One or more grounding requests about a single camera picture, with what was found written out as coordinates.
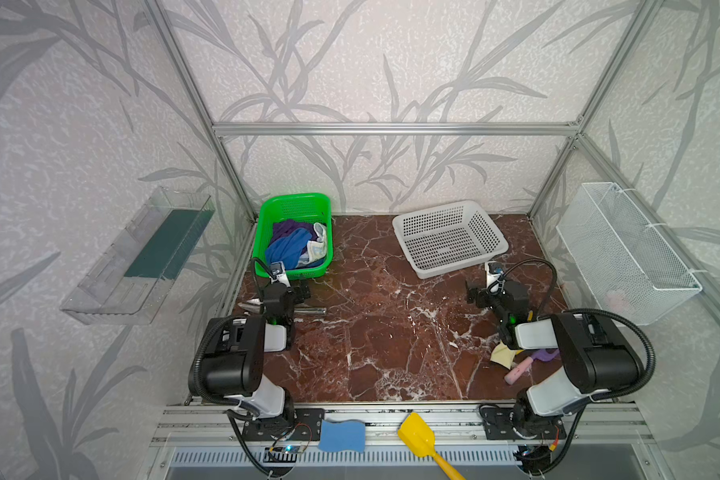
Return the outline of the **blue sponge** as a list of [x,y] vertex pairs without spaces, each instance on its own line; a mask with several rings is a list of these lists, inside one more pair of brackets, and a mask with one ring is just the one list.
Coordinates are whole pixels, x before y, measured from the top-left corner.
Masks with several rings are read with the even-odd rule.
[[366,425],[359,420],[329,421],[321,424],[318,449],[323,452],[364,453],[366,446]]

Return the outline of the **white light-blue towel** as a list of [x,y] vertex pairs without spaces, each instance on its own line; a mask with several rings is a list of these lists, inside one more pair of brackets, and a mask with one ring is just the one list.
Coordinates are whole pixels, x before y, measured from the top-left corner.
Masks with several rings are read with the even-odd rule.
[[322,223],[314,223],[313,231],[316,238],[308,240],[304,252],[300,255],[297,268],[312,268],[320,265],[328,252],[327,228]]

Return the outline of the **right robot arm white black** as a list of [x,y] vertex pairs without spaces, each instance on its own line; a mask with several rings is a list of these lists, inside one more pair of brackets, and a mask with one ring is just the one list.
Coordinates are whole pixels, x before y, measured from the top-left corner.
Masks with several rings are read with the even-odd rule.
[[515,281],[466,285],[466,301],[499,319],[509,347],[556,351],[562,366],[521,390],[511,407],[478,407],[489,440],[555,440],[567,436],[564,418],[586,406],[641,390],[656,370],[656,352],[640,327],[606,310],[576,308],[535,316],[529,293]]

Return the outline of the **blue towel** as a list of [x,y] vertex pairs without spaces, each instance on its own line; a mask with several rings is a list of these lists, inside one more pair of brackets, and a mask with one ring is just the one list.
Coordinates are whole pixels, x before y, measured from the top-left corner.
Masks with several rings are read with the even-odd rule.
[[265,250],[267,264],[282,262],[286,270],[298,267],[301,256],[313,240],[314,232],[306,228],[297,228],[290,234],[273,240]]

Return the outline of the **purple small toy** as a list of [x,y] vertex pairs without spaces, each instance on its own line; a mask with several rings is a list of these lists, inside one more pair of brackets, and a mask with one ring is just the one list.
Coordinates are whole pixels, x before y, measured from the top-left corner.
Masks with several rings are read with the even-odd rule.
[[554,359],[557,358],[558,356],[559,356],[559,350],[558,350],[558,349],[553,349],[553,350],[541,349],[541,350],[535,351],[535,352],[531,355],[531,358],[532,358],[534,361],[549,362],[549,361],[554,360]]

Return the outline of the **yellow plastic shovel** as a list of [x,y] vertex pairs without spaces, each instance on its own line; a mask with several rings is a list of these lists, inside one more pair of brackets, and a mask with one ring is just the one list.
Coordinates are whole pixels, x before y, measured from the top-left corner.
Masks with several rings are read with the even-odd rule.
[[431,457],[450,480],[465,477],[435,449],[435,434],[416,412],[409,413],[397,430],[400,440],[419,458]]

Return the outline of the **purple towel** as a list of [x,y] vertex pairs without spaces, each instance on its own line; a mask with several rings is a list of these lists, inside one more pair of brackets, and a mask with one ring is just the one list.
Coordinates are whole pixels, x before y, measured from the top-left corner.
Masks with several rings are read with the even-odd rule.
[[293,219],[276,222],[272,225],[272,236],[270,242],[273,243],[276,240],[290,236],[296,230],[304,229],[308,232],[308,239],[310,241],[317,240],[317,234],[313,223],[299,222]]

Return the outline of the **clear acrylic wall shelf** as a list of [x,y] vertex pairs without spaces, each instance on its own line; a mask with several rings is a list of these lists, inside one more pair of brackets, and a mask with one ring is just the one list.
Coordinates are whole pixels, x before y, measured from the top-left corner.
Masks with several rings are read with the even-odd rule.
[[150,324],[214,213],[209,194],[155,188],[60,310],[84,325]]

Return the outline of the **pale yellow cloth piece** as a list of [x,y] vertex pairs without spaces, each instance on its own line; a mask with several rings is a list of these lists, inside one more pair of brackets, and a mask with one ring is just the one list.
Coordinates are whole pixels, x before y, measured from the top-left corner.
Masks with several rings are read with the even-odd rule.
[[513,369],[514,359],[522,350],[514,350],[500,341],[490,355],[490,361],[504,367],[507,370]]

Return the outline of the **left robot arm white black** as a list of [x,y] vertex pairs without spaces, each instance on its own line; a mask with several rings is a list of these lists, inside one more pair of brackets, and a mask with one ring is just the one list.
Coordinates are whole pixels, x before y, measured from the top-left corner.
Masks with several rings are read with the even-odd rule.
[[309,298],[305,282],[272,282],[259,291],[257,313],[210,320],[190,366],[190,393],[227,406],[232,423],[260,435],[290,432],[296,426],[292,396],[265,376],[264,357],[292,347],[296,306]]

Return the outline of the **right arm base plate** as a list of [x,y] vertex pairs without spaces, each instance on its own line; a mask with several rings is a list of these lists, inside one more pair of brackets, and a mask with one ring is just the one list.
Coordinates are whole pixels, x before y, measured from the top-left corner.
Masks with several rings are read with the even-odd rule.
[[478,407],[478,415],[488,440],[554,443],[567,438],[560,416],[542,417],[529,407],[484,403]]

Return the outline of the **white plastic basket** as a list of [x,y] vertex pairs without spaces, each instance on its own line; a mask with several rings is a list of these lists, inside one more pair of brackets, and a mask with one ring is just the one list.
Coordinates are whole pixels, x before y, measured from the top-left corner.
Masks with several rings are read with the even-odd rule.
[[483,264],[509,250],[498,226],[474,201],[398,215],[393,228],[420,279]]

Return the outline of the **green plastic basket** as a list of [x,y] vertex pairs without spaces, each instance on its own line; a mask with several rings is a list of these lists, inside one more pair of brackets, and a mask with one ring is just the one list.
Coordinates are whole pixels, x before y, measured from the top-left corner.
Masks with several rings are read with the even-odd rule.
[[273,197],[262,204],[259,212],[259,221],[256,228],[252,257],[255,263],[255,272],[261,277],[267,273],[265,250],[270,245],[272,225],[276,222],[293,219],[299,222],[322,223],[327,228],[328,252],[324,261],[312,268],[287,270],[288,278],[313,279],[326,274],[328,266],[333,260],[333,226],[331,199],[321,193],[303,193]]

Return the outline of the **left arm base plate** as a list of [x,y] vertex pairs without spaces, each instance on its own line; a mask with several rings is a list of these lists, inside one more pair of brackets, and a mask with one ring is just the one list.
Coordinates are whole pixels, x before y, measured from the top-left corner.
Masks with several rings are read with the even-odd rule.
[[292,441],[318,441],[325,410],[297,407],[279,417],[246,422],[242,436],[246,441],[274,441],[285,437]]

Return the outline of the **small circuit board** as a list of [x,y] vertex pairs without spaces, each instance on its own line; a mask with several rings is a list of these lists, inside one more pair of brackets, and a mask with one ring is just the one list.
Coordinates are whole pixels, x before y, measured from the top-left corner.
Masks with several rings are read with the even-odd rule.
[[295,463],[309,449],[309,444],[271,445],[265,449],[267,463]]

